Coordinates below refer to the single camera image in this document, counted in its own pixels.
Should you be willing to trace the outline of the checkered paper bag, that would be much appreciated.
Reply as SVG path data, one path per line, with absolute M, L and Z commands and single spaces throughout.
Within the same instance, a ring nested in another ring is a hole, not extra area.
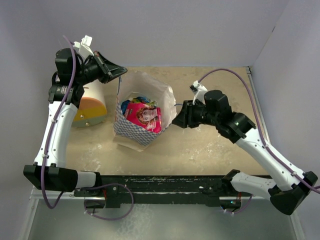
M 151 75 L 134 71 L 118 83 L 113 141 L 142 152 L 177 115 L 173 89 Z

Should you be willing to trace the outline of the pink chips bag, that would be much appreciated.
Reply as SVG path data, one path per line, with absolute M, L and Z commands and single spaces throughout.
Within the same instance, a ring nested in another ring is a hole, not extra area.
M 130 103 L 124 114 L 126 120 L 153 133 L 162 131 L 161 108 L 143 103 Z

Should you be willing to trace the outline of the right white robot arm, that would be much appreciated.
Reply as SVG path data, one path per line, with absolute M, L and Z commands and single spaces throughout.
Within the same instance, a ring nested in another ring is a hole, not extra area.
M 318 180 L 314 172 L 298 168 L 269 144 L 245 114 L 232 111 L 228 97 L 220 90 L 206 92 L 204 101 L 184 101 L 172 124 L 183 129 L 200 124 L 214 126 L 222 137 L 247 152 L 269 174 L 267 179 L 232 170 L 222 183 L 222 190 L 228 196 L 245 192 L 262 197 L 290 216 Z

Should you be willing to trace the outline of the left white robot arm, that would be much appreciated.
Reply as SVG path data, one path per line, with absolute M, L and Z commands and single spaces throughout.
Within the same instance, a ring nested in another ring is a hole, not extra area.
M 98 51 L 83 59 L 70 48 L 55 54 L 55 65 L 43 140 L 33 164 L 24 166 L 23 175 L 38 190 L 72 192 L 85 188 L 91 196 L 98 196 L 103 191 L 99 173 L 66 168 L 69 133 L 85 92 L 84 85 L 95 80 L 106 84 L 128 70 Z

